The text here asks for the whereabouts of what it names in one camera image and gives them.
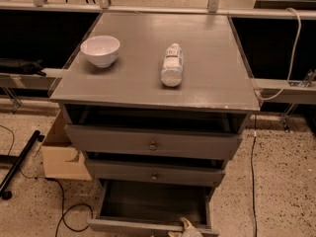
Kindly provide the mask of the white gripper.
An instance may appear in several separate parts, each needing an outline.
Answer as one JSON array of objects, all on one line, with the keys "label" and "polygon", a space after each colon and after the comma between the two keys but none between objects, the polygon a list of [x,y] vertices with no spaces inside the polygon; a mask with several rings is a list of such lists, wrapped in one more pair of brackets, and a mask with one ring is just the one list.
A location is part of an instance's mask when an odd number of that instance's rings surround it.
[{"label": "white gripper", "polygon": [[185,231],[181,232],[168,232],[169,237],[203,237],[203,235],[191,224],[191,222],[185,217],[181,217],[180,220],[184,224]]}]

